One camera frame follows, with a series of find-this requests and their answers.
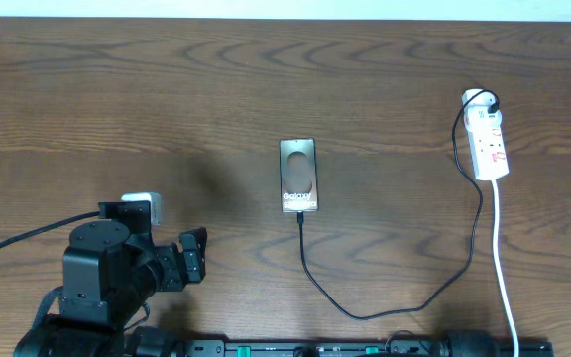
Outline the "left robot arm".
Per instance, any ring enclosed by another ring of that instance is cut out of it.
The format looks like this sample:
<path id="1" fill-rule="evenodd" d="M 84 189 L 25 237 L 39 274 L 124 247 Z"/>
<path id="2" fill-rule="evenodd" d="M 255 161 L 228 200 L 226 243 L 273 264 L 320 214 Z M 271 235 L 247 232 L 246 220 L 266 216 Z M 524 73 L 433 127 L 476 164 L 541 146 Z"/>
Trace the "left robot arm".
<path id="1" fill-rule="evenodd" d="M 205 277 L 207 231 L 153 242 L 147 223 L 99 220 L 76 227 L 63 255 L 63 285 L 46 294 L 17 356 L 183 356 L 184 341 L 135 321 L 158 292 Z"/>

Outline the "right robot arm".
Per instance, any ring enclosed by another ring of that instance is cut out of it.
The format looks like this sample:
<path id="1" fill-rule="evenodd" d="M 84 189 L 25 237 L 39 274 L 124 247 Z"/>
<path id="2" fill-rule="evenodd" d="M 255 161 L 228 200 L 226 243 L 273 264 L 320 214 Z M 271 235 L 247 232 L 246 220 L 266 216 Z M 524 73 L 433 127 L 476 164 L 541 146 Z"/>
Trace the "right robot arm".
<path id="1" fill-rule="evenodd" d="M 485 331 L 455 330 L 446 334 L 450 357 L 494 357 L 496 343 Z"/>

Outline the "Galaxy S25 Ultra smartphone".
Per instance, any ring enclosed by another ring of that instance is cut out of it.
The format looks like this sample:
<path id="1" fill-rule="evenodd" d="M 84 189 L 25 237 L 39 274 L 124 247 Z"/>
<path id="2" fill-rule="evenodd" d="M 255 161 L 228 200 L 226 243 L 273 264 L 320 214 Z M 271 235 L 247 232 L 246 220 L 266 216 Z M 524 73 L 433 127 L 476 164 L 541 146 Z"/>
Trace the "Galaxy S25 Ultra smartphone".
<path id="1" fill-rule="evenodd" d="M 279 142 L 281 207 L 283 213 L 316 212 L 319 208 L 315 140 Z"/>

